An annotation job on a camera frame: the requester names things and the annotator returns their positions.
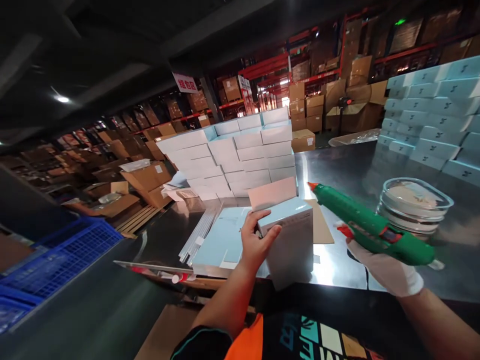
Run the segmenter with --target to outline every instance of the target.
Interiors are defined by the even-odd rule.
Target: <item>sign with red text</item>
[[[176,74],[172,72],[173,77],[175,78],[176,85],[182,93],[198,94],[199,90],[197,85],[195,85],[195,80],[191,76]]]

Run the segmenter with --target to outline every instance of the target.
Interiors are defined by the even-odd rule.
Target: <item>ceiling light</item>
[[[61,103],[68,103],[70,99],[65,96],[55,96],[55,99]]]

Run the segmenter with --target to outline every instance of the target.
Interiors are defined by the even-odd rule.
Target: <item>black sleeve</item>
[[[232,345],[230,335],[220,329],[197,326],[175,347],[171,360],[223,360]]]

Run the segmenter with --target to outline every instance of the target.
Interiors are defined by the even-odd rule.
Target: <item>ceiling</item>
[[[200,77],[367,0],[15,0],[0,4],[0,151]],[[68,103],[56,96],[70,99]]]

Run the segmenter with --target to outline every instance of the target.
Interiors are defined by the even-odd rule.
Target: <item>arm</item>
[[[395,295],[420,339],[435,359],[480,359],[480,335],[424,288],[413,266],[372,254],[356,241],[348,248],[387,291]]]
[[[430,290],[397,299],[435,359],[480,359],[480,335]]]
[[[226,283],[197,315],[192,329],[201,325],[222,329],[233,339],[242,331],[255,276],[267,257],[270,246],[282,229],[281,226],[276,225],[262,239],[255,235],[257,221],[268,214],[270,210],[248,213],[245,224],[241,228],[243,245],[241,260]]]

